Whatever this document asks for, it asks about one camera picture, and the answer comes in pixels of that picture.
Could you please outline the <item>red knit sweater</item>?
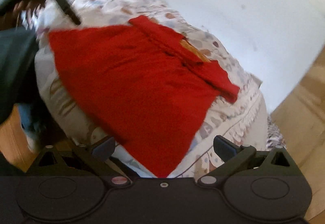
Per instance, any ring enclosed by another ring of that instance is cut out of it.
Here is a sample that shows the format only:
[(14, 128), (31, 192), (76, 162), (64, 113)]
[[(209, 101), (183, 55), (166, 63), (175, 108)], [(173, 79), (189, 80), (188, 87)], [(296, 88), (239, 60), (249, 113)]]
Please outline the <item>red knit sweater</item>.
[(213, 101), (238, 98), (239, 87), (217, 61), (143, 15), (48, 37), (72, 99), (159, 178), (182, 161)]

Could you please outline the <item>striped black white cloth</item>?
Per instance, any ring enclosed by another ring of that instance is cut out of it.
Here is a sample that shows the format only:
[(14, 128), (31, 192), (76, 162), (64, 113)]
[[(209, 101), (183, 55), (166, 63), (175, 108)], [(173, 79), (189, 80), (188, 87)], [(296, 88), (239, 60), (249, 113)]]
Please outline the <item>striped black white cloth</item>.
[(279, 127), (273, 122), (270, 115), (267, 117), (267, 125), (268, 125), (268, 129), (267, 129), (268, 136), (266, 142), (267, 150), (270, 151), (276, 146), (282, 146), (286, 148), (285, 139), (282, 133), (280, 132)]

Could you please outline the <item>patterned floral bed quilt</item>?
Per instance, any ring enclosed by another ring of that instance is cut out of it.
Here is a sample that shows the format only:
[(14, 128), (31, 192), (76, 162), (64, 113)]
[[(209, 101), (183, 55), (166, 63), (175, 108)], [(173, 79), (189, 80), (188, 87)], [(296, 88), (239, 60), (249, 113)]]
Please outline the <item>patterned floral bed quilt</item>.
[[(227, 52), (212, 34), (188, 24), (179, 12), (164, 0), (69, 0), (85, 26), (126, 24), (139, 15), (170, 27), (183, 36), (207, 58), (216, 60), (228, 73), (230, 81), (240, 88), (235, 103), (217, 97), (196, 132), (187, 153), (175, 164), (169, 177), (194, 177), (221, 165), (213, 151), (213, 140), (222, 135), (231, 142), (249, 144), (258, 150), (267, 145), (267, 110), (259, 83), (244, 71), (239, 62)], [(39, 51), (35, 58), (37, 85), (41, 98), (66, 136), (77, 144), (93, 144), (105, 136), (71, 99), (63, 87), (54, 66), (54, 56), (47, 41), (47, 31), (59, 27), (71, 28), (54, 0), (47, 0), (44, 8), (22, 13), (25, 27), (35, 29)]]

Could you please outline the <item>person's dark clothing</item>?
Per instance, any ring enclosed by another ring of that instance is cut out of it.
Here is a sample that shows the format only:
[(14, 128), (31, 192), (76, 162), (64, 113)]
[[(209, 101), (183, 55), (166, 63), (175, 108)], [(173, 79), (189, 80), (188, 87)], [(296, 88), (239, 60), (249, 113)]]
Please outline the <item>person's dark clothing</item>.
[(23, 27), (1, 31), (1, 123), (18, 106), (28, 148), (36, 153), (60, 140), (63, 132), (42, 100), (36, 81), (36, 34)]

